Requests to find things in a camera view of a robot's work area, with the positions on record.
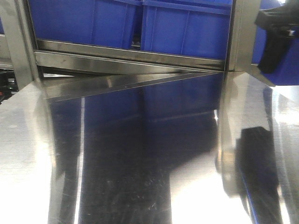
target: blue storage bin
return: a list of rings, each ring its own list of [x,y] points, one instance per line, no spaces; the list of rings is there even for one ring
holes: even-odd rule
[[[29,0],[36,36],[130,48],[138,0]]]
[[[277,8],[280,6],[281,4],[279,3],[278,0],[262,0],[260,8],[269,9],[269,8]],[[266,31],[258,27],[256,29],[256,41],[253,48],[253,56],[252,56],[253,63],[260,62],[263,55],[265,44],[266,44]]]
[[[212,7],[212,8],[222,8],[231,10],[231,5],[226,4],[226,0],[154,0],[162,1],[174,4],[182,4],[189,6],[199,6],[199,7]]]
[[[143,1],[141,50],[225,59],[230,7]]]
[[[143,16],[143,7],[136,8],[136,25],[134,34],[141,35],[142,30],[142,16]]]
[[[1,19],[0,19],[0,34],[3,34],[3,33],[4,33],[4,30],[3,30],[2,22],[1,22]]]
[[[299,85],[299,39],[293,43],[275,72],[264,74],[276,85]]]

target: stainless steel table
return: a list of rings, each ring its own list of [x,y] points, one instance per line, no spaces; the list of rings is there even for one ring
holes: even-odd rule
[[[247,73],[31,83],[0,106],[0,223],[298,223],[296,91]]]

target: stainless steel shelf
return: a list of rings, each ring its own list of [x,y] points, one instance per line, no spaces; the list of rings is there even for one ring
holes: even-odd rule
[[[169,55],[138,50],[114,49],[100,46],[74,44],[58,41],[37,41],[39,50],[125,59],[136,62],[159,63],[199,69],[224,70],[224,60],[206,59],[190,56]]]
[[[188,73],[197,71],[211,71],[153,63],[132,62],[120,59],[110,59],[98,56],[87,56],[50,51],[35,51],[38,66],[53,67],[63,70],[77,70],[98,74],[161,74]]]

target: metal post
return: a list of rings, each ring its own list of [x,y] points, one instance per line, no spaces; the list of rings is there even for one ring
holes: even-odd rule
[[[38,79],[37,49],[27,0],[1,0],[0,15],[19,89]]]
[[[234,0],[226,71],[251,71],[256,15],[261,0]]]

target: metal frame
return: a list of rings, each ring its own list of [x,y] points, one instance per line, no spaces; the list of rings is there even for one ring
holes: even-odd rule
[[[251,71],[255,19],[261,0],[234,0],[226,71]]]
[[[18,86],[22,89],[41,75],[33,54],[37,44],[28,2],[25,0],[1,1],[0,15],[14,73]]]
[[[47,70],[89,74],[159,74],[193,71],[251,72],[260,0],[234,0],[225,61],[36,40],[28,0],[0,2],[5,35],[0,35],[0,68],[14,68],[20,88]]]

